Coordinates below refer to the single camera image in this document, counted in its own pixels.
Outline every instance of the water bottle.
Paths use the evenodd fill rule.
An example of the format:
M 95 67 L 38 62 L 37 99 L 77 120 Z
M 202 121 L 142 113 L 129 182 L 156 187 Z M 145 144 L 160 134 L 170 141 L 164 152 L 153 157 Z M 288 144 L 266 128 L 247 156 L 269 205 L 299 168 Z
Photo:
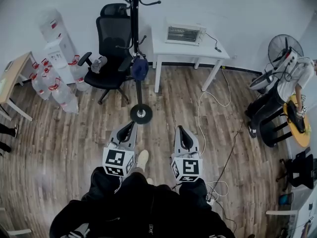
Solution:
M 34 70 L 36 70 L 36 72 L 34 72 L 34 74 L 38 74 L 39 76 L 41 76 L 44 72 L 44 66 L 43 65 L 40 65 L 38 64 L 37 62 L 34 62 L 32 64 L 32 67 Z
M 43 83 L 42 77 L 38 74 L 31 73 L 30 78 L 32 79 L 32 86 L 36 93 L 43 99 L 47 100 L 51 94 L 48 87 Z
M 78 102 L 76 96 L 71 89 L 61 82 L 60 78 L 56 78 L 55 84 L 49 87 L 54 99 L 60 104 L 67 113 L 78 114 Z
M 60 13 L 55 8 L 46 8 L 36 17 L 37 25 L 44 37 L 49 43 L 55 41 L 58 37 L 67 35 Z
M 42 79 L 44 84 L 46 84 L 47 87 L 55 85 L 55 80 L 59 78 L 58 73 L 54 70 L 54 68 L 51 65 L 48 65 L 44 72 L 42 73 Z
M 87 91 L 91 86 L 84 81 L 84 78 L 88 72 L 88 68 L 85 66 L 78 66 L 79 56 L 74 56 L 72 63 L 69 63 L 70 73 L 73 75 L 73 78 L 76 83 L 76 87 L 79 91 Z

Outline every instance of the baseboard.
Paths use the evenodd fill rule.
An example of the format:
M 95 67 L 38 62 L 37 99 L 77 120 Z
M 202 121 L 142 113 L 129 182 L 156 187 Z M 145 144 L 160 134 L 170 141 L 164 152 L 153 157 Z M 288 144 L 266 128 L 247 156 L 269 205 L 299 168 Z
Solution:
M 162 62 L 162 65 L 164 65 L 164 66 L 188 66 L 188 67 L 194 67 L 195 66 L 194 63 L 190 63 L 190 62 L 169 62 L 169 61 Z M 199 67 L 213 68 L 214 64 L 201 63 L 199 65 Z M 254 73 L 254 74 L 257 74 L 257 75 L 262 75 L 261 72 L 255 71 L 255 70 L 250 70 L 250 69 L 236 68 L 236 67 L 231 67 L 231 66 L 226 66 L 226 69 L 235 70 L 235 71 L 242 71 L 242 72 L 249 72 L 249 73 Z

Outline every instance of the phone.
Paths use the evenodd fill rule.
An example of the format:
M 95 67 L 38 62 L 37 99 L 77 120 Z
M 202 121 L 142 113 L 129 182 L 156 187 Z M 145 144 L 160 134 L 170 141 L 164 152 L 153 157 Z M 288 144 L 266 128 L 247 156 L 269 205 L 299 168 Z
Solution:
M 13 61 L 9 62 L 6 68 L 4 69 L 4 71 L 7 72 L 11 68 L 12 64 L 13 64 Z

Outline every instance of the chair armrest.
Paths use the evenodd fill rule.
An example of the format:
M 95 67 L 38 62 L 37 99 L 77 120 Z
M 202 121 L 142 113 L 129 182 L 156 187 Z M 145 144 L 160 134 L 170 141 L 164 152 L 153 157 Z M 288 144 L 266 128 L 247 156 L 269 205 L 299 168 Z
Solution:
M 80 60 L 78 61 L 78 66 L 82 66 L 84 64 L 84 62 L 86 62 L 88 64 L 88 66 L 90 67 L 93 63 L 90 61 L 89 57 L 91 56 L 91 52 L 87 52 L 85 53 Z
M 123 60 L 118 71 L 125 72 L 128 68 L 130 68 L 131 63 L 132 63 L 132 57 L 127 57 L 126 59 Z

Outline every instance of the black cable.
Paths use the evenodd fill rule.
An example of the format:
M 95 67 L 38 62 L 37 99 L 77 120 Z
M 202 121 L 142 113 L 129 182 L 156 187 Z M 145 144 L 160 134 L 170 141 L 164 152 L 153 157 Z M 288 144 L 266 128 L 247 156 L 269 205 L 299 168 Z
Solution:
M 226 164 L 224 165 L 224 167 L 223 167 L 223 169 L 222 169 L 222 172 L 221 172 L 221 174 L 220 174 L 218 180 L 216 181 L 215 186 L 212 188 L 211 195 L 212 195 L 212 193 L 213 193 L 213 191 L 214 191 L 214 188 L 216 188 L 216 186 L 217 186 L 217 184 L 218 184 L 218 182 L 219 182 L 221 176 L 223 175 L 223 172 L 224 172 L 224 170 L 225 170 L 225 168 L 226 168 L 226 166 L 227 166 L 227 164 L 228 164 L 228 161 L 229 161 L 229 159 L 230 159 L 230 157 L 231 157 L 231 154 L 232 154 L 232 152 L 233 152 L 234 146 L 236 145 L 236 137 L 237 137 L 237 135 L 240 133 L 240 130 L 241 130 L 241 128 L 242 128 L 242 125 L 243 125 L 243 122 L 241 123 L 240 129 L 237 131 L 237 133 L 236 133 L 235 136 L 234 136 L 234 139 L 233 139 L 234 142 L 233 142 L 233 146 L 232 146 L 232 148 L 231 148 L 231 152 L 230 152 L 230 154 L 229 154 L 229 157 L 228 157 L 228 159 L 227 159 Z
M 266 69 L 266 67 L 267 67 L 270 63 L 271 63 L 271 62 L 268 62 L 267 65 L 265 66 L 265 68 L 264 68 L 264 72 L 265 72 L 265 73 L 266 73 L 266 70 L 265 70 L 265 69 Z
M 232 222 L 236 225 L 236 227 L 235 227 L 235 229 L 234 229 L 234 231 L 233 231 L 233 234 L 234 234 L 234 233 L 236 232 L 237 228 L 238 228 L 237 223 L 236 223 L 234 220 L 227 218 L 226 213 L 224 212 L 224 208 L 222 207 L 222 205 L 216 200 L 216 197 L 215 197 L 214 195 L 211 194 L 211 196 L 214 197 L 215 202 L 216 202 L 218 205 L 220 205 L 220 207 L 222 208 L 222 213 L 223 213 L 223 215 L 224 215 L 224 218 L 225 218 L 226 220 L 232 221 Z
M 238 228 L 237 223 L 236 223 L 234 220 L 232 220 L 232 219 L 228 219 L 228 218 L 226 217 L 226 214 L 225 214 L 225 212 L 224 212 L 224 208 L 222 207 L 222 205 L 221 205 L 218 201 L 216 201 L 216 203 L 217 203 L 218 205 L 220 205 L 220 207 L 222 208 L 222 212 L 223 212 L 224 218 L 225 218 L 226 220 L 232 221 L 232 222 L 236 225 L 236 227 L 235 227 L 235 229 L 234 229 L 234 231 L 233 231 L 233 234 L 234 234 L 234 233 L 236 232 L 237 228 Z
M 290 82 L 291 80 L 293 80 L 292 75 L 291 75 L 289 72 L 285 71 L 285 70 L 284 70 L 284 71 L 273 72 L 272 75 L 273 75 L 274 77 L 276 77 L 277 79 L 280 79 L 280 78 L 278 78 L 277 76 L 275 76 L 275 74 L 278 74 L 278 73 L 283 73 L 282 77 L 285 76 L 285 74 L 288 74 L 288 76 L 290 76 L 291 79 L 290 79 L 290 80 L 285 79 L 287 82 Z
M 212 39 L 214 39 L 215 41 L 216 41 L 216 47 L 217 47 L 217 43 L 218 43 L 218 41 L 215 39 L 215 38 L 213 38 L 213 37 L 211 37 L 208 33 L 206 33 L 210 38 L 212 38 Z

